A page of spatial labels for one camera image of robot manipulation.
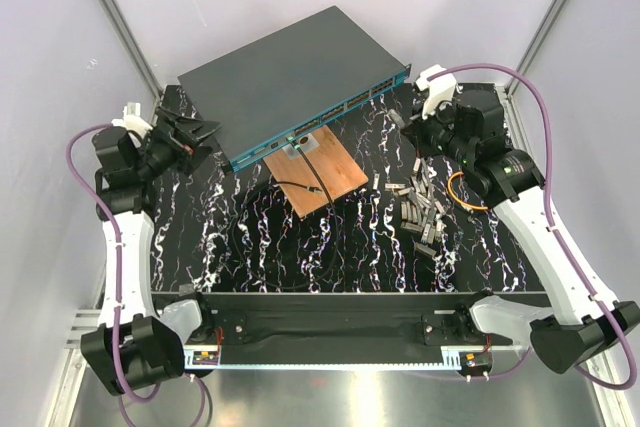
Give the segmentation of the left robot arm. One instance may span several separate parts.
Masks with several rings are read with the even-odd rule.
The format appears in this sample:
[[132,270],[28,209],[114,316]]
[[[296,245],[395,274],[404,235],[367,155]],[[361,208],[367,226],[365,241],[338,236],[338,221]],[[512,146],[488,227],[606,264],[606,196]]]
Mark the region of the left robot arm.
[[96,203],[106,243],[102,308],[94,331],[82,335],[81,353],[106,390],[136,402],[138,390],[185,372],[185,347],[215,333],[204,296],[189,292],[156,309],[150,260],[155,232],[154,182],[168,170],[193,173],[211,154],[207,142],[220,125],[160,108],[155,121],[128,104],[119,119],[87,129],[100,167],[88,183],[69,169]]

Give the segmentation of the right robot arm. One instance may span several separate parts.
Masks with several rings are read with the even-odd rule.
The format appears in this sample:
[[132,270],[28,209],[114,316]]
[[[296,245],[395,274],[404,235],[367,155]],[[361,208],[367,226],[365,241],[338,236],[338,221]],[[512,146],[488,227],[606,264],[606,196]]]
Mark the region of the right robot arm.
[[549,299],[534,308],[482,291],[457,307],[454,331],[466,343],[497,334],[530,347],[562,374],[619,345],[639,325],[639,306],[622,301],[591,268],[550,196],[551,174],[507,144],[504,108],[487,90],[426,87],[402,132],[425,156],[444,155],[525,253]]

